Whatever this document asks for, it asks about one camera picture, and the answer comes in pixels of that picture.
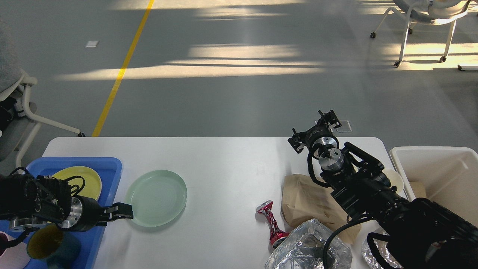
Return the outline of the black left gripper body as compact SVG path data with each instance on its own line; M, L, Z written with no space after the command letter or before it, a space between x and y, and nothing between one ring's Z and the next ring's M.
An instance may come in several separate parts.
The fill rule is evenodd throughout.
M69 215L57 224L57 228L67 232L86 232L94 228L97 222L104 221L104 208L92 198L71 197Z

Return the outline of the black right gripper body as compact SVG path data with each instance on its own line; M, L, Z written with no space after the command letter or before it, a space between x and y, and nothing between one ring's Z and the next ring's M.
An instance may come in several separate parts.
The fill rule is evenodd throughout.
M333 148L339 148L339 141L334 136L332 128L326 126L313 126L302 134L302 144L307 149L315 144L329 145Z

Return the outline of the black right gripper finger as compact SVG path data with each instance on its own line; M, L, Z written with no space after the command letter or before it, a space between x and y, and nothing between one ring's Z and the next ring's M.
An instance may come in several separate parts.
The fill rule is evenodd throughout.
M328 112L322 112L319 110L318 113L320 114L320 118L318 119L316 126L324 127L330 131L342 127L340 120L332 109Z
M308 131L297 132L295 128L292 128L292 136L288 138L288 143L294 149L294 152L300 154L304 148L308 150L308 146L305 142Z

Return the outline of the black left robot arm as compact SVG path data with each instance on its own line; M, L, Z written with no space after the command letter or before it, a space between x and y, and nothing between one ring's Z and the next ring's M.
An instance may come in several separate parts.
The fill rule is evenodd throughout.
M103 207L97 200L81 196L85 186L86 179L82 176L35 177L25 167L17 167L9 175L1 176L1 219L10 222L10 230L20 228L22 231L14 240L1 241L1 249L24 242L30 233L39 230L39 224L53 223L67 232L87 232L108 222L134 218L129 204L117 202ZM22 219L28 223L15 225Z

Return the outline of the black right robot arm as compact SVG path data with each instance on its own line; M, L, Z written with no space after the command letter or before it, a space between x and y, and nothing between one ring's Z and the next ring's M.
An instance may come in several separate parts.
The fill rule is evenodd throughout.
M384 174L384 165L350 142L339 148L332 128L341 123L335 112L321 113L317 123L288 139L297 153L308 149L309 176L315 184L331 188L332 198L347 213L348 223L327 239L323 262L333 239L352 226L375 220L386 234L369 233L372 255L384 269L391 265L376 241L386 242L390 254L405 269L476 269L477 228L427 198L413 201L397 194Z

